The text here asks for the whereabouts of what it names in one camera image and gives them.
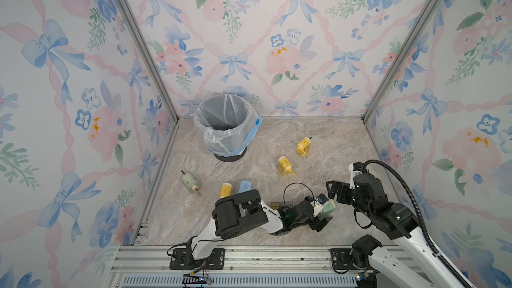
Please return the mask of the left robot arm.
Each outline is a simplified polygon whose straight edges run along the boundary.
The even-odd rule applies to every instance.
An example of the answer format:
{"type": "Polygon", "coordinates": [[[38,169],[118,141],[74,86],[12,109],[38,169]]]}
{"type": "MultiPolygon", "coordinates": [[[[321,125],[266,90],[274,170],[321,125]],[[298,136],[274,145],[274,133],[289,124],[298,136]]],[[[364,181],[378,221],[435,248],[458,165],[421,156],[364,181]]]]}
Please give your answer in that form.
{"type": "Polygon", "coordinates": [[[327,212],[331,203],[326,195],[320,194],[305,197],[293,207],[285,205],[273,209],[261,199],[256,189],[219,199],[212,218],[199,235],[168,249],[169,269],[222,270],[225,249],[218,245],[257,228],[274,236],[286,235],[306,225],[320,232],[333,219],[327,212]]]}

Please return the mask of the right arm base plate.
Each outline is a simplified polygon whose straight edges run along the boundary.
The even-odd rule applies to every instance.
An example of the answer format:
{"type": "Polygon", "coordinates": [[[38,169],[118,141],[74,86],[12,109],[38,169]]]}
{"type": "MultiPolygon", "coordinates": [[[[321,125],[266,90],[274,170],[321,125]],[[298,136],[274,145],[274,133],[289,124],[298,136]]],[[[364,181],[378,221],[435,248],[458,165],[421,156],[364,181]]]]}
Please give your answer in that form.
{"type": "Polygon", "coordinates": [[[372,269],[370,259],[378,252],[387,252],[384,247],[366,248],[331,248],[329,249],[331,265],[335,272],[366,271],[372,269]]]}

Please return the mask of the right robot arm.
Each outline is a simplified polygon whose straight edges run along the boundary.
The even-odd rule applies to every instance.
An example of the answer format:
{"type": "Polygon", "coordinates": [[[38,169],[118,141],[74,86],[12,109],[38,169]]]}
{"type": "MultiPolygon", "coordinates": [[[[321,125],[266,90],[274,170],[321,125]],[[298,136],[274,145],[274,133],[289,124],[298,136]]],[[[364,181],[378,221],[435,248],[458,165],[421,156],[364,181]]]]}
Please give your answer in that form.
{"type": "Polygon", "coordinates": [[[349,253],[331,251],[333,269],[348,273],[370,270],[370,275],[355,274],[358,283],[382,274],[398,287],[473,287],[473,283],[453,265],[434,244],[421,225],[422,219],[401,203],[388,200],[381,181],[370,173],[355,174],[350,183],[328,181],[328,197],[349,205],[354,214],[367,217],[372,227],[383,232],[412,258],[420,275],[371,235],[353,243],[349,253]]]}

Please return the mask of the green pencil sharpener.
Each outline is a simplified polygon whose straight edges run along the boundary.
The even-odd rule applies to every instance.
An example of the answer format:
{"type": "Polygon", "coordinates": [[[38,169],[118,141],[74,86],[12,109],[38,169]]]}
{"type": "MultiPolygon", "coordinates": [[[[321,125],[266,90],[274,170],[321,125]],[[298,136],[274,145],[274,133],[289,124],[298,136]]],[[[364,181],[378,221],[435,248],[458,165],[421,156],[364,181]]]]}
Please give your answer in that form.
{"type": "Polygon", "coordinates": [[[327,204],[324,205],[323,209],[320,211],[320,213],[317,215],[320,219],[325,219],[329,217],[334,211],[336,210],[336,202],[334,202],[332,199],[329,200],[327,204]]]}
{"type": "Polygon", "coordinates": [[[200,188],[201,184],[200,182],[195,178],[195,176],[191,172],[185,173],[183,170],[181,170],[182,176],[181,176],[181,182],[185,186],[185,188],[188,190],[190,194],[195,194],[196,196],[200,196],[201,193],[200,188]]]}

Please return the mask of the blue pencil sharpener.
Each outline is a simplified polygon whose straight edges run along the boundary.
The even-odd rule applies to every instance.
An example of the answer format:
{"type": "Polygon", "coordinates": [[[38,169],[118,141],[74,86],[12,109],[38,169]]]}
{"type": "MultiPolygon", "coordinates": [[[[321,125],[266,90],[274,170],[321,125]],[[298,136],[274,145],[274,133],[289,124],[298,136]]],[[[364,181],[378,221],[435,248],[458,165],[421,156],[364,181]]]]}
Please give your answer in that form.
{"type": "Polygon", "coordinates": [[[253,189],[253,183],[248,180],[241,181],[238,193],[245,193],[253,189]]]}

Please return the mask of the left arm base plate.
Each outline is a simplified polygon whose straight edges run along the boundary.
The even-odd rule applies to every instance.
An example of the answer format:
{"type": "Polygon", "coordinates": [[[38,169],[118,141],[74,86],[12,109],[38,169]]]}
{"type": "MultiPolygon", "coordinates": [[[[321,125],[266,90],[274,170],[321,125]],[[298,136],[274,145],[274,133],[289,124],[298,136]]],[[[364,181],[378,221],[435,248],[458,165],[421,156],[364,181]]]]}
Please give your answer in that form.
{"type": "Polygon", "coordinates": [[[203,259],[194,259],[186,248],[173,248],[167,252],[171,258],[169,269],[171,270],[223,270],[225,263],[225,249],[216,248],[210,256],[203,259]]]}

